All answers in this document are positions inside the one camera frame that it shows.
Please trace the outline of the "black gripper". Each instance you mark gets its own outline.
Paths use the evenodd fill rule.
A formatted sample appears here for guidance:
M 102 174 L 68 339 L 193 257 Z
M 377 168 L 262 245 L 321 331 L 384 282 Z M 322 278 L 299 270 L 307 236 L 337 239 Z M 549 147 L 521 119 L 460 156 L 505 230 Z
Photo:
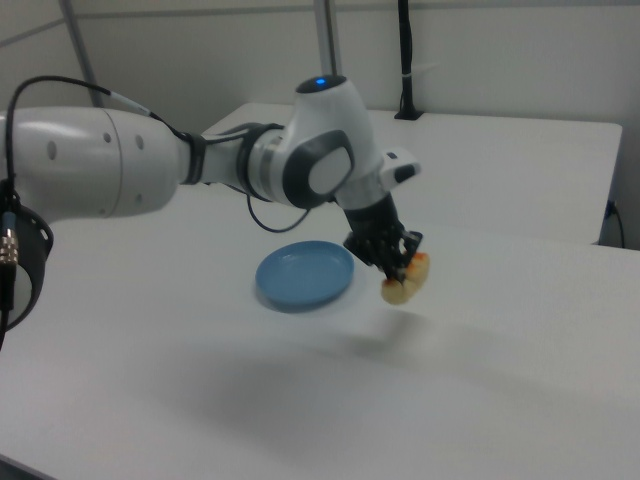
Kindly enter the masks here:
M 404 230 L 391 194 L 361 209 L 345 210 L 351 229 L 343 246 L 362 263 L 375 266 L 387 279 L 404 280 L 423 234 Z

